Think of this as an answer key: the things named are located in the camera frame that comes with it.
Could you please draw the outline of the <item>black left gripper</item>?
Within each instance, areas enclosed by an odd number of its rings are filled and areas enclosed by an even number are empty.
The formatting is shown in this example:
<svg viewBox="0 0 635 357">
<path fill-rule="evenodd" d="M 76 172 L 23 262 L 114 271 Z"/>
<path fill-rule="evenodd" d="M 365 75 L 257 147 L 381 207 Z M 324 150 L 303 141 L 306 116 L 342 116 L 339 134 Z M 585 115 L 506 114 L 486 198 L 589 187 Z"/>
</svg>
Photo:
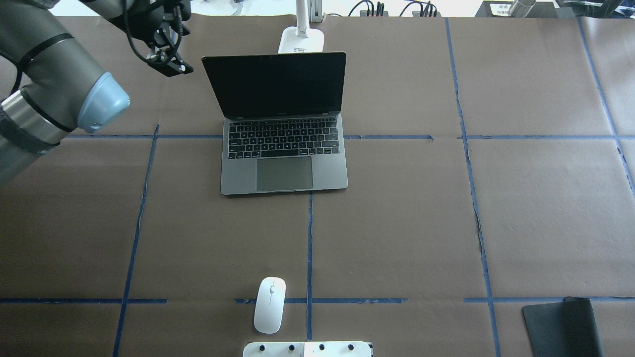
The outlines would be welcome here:
<svg viewBox="0 0 635 357">
<path fill-rule="evenodd" d="M 185 75 L 193 73 L 193 66 L 189 65 L 178 53 L 181 40 L 185 36 L 185 26 L 176 20 L 163 21 L 159 25 L 150 41 L 145 41 L 150 48 L 150 53 L 145 57 L 148 62 L 167 62 L 157 68 L 157 71 L 165 77 Z"/>
</svg>

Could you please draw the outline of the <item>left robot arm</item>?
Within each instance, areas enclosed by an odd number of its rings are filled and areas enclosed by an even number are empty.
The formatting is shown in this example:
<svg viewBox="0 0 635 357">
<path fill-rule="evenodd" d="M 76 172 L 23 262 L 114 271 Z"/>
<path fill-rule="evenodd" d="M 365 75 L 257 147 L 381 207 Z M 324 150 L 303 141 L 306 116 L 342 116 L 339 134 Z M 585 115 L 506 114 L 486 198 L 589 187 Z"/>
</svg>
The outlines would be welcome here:
<svg viewBox="0 0 635 357">
<path fill-rule="evenodd" d="M 172 77 L 190 74 L 178 49 L 189 0 L 85 0 L 118 27 L 134 54 Z M 1 102 L 1 183 L 59 147 L 77 128 L 94 133 L 120 117 L 129 95 L 51 13 L 56 0 L 1 2 L 1 56 L 16 68 Z"/>
</svg>

